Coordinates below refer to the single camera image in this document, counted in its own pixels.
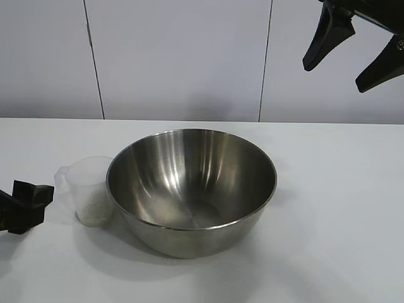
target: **plastic measuring cup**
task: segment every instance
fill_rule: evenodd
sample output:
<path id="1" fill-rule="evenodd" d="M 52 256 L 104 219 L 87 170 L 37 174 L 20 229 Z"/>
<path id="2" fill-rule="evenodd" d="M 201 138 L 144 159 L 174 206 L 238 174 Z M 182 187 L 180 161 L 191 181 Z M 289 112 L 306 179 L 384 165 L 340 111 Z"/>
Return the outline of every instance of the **plastic measuring cup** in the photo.
<path id="1" fill-rule="evenodd" d="M 56 189 L 62 188 L 66 181 L 77 217 L 85 226 L 103 225 L 114 213 L 105 184 L 111 161 L 101 156 L 85 158 L 69 167 L 61 167 L 54 176 Z"/>

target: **white tabletop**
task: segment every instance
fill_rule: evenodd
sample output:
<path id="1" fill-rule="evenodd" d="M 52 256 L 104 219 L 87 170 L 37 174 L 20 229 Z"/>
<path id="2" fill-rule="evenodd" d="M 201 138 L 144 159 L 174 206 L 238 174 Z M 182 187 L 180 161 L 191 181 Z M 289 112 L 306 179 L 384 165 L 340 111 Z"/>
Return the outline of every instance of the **white tabletop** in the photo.
<path id="1" fill-rule="evenodd" d="M 239 245 L 162 258 L 119 217 L 80 225 L 58 200 L 26 235 L 0 232 L 0 302 L 404 302 L 404 126 L 0 119 L 0 188 L 52 184 L 149 134 L 208 128 L 261 147 L 278 189 Z"/>

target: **bowl rim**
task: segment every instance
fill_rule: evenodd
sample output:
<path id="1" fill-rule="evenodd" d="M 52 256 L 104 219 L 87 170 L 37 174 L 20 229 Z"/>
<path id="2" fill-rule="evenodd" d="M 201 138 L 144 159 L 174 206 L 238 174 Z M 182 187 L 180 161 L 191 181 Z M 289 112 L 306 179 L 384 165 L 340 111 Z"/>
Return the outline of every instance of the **bowl rim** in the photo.
<path id="1" fill-rule="evenodd" d="M 273 170 L 273 174 L 274 174 L 273 189 L 272 189 L 272 191 L 269 193 L 268 197 L 265 199 L 264 203 L 263 203 L 260 207 L 256 208 L 254 211 L 248 213 L 247 215 L 245 215 L 245 216 L 243 216 L 243 217 L 241 217 L 241 218 L 238 218 L 238 219 L 236 219 L 236 220 L 234 220 L 234 221 L 231 221 L 231 222 L 229 222 L 229 223 L 220 224 L 220 225 L 214 225 L 214 226 L 209 226 L 209 227 L 203 227 L 203 228 L 195 228 L 195 229 L 179 229 L 179 228 L 175 228 L 175 227 L 168 227 L 168 226 L 164 226 L 164 225 L 159 225 L 159 224 L 151 223 L 151 222 L 149 222 L 149 221 L 146 221 L 146 220 L 143 220 L 143 219 L 139 218 L 138 216 L 136 216 L 136 215 L 134 215 L 133 213 L 127 211 L 123 206 L 121 206 L 121 205 L 115 200 L 115 197 L 112 195 L 111 190 L 110 190 L 110 186 L 109 186 L 110 170 L 111 170 L 113 164 L 115 163 L 115 161 L 117 161 L 117 159 L 119 158 L 119 156 L 121 156 L 126 150 L 128 150 L 129 148 L 131 148 L 133 145 L 139 143 L 140 141 L 143 141 L 143 140 L 146 140 L 146 139 L 148 139 L 148 138 L 155 137 L 155 136 L 159 136 L 159 135 L 161 135 L 161 134 L 176 133 L 176 132 L 183 132 L 183 131 L 211 131 L 211 132 L 214 132 L 214 133 L 221 133 L 221 134 L 226 135 L 226 136 L 235 137 L 235 138 L 237 138 L 237 139 L 239 139 L 239 140 L 245 141 L 246 143 L 248 143 L 248 144 L 250 144 L 250 145 L 252 145 L 252 146 L 255 146 L 255 147 L 265 156 L 265 158 L 266 158 L 267 161 L 269 162 L 269 164 L 270 164 L 270 166 L 271 166 L 271 168 L 272 168 L 272 170 Z M 175 231 L 178 231 L 178 232 L 196 232 L 196 231 L 202 231 L 202 230 L 222 229 L 222 228 L 224 228 L 224 227 L 228 227 L 228 226 L 230 226 L 230 225 L 237 224 L 238 222 L 243 221 L 243 220 L 245 220 L 245 219 L 247 219 L 247 218 L 249 218 L 249 217 L 255 215 L 256 213 L 260 212 L 260 211 L 269 203 L 270 199 L 273 197 L 273 195 L 274 195 L 274 193 L 275 193 L 276 186 L 277 186 L 277 184 L 278 184 L 278 174 L 277 174 L 275 165 L 273 164 L 273 162 L 272 162 L 271 158 L 268 156 L 268 154 L 267 154 L 265 151 L 263 151 L 260 147 L 258 147 L 258 146 L 255 145 L 254 143 L 252 143 L 252 142 L 250 142 L 250 141 L 248 141 L 248 140 L 246 140 L 246 139 L 244 139 L 244 138 L 241 138 L 241 137 L 239 137 L 239 136 L 237 136 L 237 135 L 235 135 L 235 134 L 227 133 L 227 132 L 225 132 L 225 131 L 217 131 L 217 130 L 215 130 L 215 129 L 183 128 L 183 129 L 173 129 L 173 130 L 169 130 L 169 131 L 162 131 L 162 132 L 159 132 L 159 133 L 151 134 L 151 135 L 142 137 L 142 138 L 140 138 L 139 140 L 136 140 L 135 142 L 129 144 L 127 147 L 125 147 L 123 150 L 121 150 L 121 151 L 113 158 L 113 160 L 111 161 L 111 163 L 110 163 L 110 165 L 109 165 L 109 167 L 108 167 L 107 175 L 106 175 L 106 178 L 105 178 L 105 183 L 106 183 L 106 186 L 107 186 L 108 195 L 109 195 L 110 199 L 114 202 L 114 204 L 118 207 L 118 209 L 119 209 L 121 212 L 123 212 L 123 213 L 125 213 L 125 214 L 127 214 L 127 215 L 129 215 L 129 216 L 131 216 L 131 217 L 133 217 L 133 218 L 136 219 L 137 221 L 140 221 L 141 223 L 144 223 L 144 224 L 147 224 L 147 225 L 150 225 L 150 226 L 159 228 L 159 229 L 164 229 L 164 230 L 175 230 Z"/>

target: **white powder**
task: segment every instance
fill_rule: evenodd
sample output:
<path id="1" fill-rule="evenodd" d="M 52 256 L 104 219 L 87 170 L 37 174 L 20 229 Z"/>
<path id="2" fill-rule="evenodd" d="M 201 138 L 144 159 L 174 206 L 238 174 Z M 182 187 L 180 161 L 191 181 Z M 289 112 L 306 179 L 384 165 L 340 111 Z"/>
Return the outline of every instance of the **white powder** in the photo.
<path id="1" fill-rule="evenodd" d="M 114 213 L 114 205 L 104 190 L 92 191 L 83 196 L 77 208 L 77 216 L 83 225 L 100 226 L 109 221 Z"/>

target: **mixing bowl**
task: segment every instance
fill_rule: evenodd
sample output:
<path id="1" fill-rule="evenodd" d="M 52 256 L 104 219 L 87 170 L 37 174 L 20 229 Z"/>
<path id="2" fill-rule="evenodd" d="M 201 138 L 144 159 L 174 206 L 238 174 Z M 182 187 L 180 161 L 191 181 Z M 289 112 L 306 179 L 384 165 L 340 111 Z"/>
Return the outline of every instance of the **mixing bowl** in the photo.
<path id="1" fill-rule="evenodd" d="M 214 254 L 243 238 L 276 188 L 270 158 L 231 134 L 154 134 L 112 161 L 107 188 L 130 229 L 178 258 Z"/>

